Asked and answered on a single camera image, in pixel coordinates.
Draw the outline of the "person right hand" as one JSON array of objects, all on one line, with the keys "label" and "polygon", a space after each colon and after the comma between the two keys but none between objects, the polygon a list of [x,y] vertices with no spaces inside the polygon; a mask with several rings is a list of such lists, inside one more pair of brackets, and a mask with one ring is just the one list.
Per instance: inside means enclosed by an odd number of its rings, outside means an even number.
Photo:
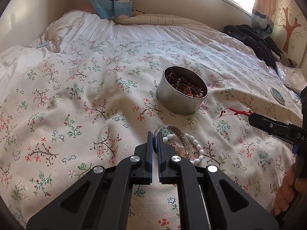
[{"label": "person right hand", "polygon": [[306,193],[306,179],[296,177],[294,171],[295,165],[292,165],[283,178],[282,185],[277,191],[273,211],[275,215],[286,211],[290,203],[294,200],[295,192]]}]

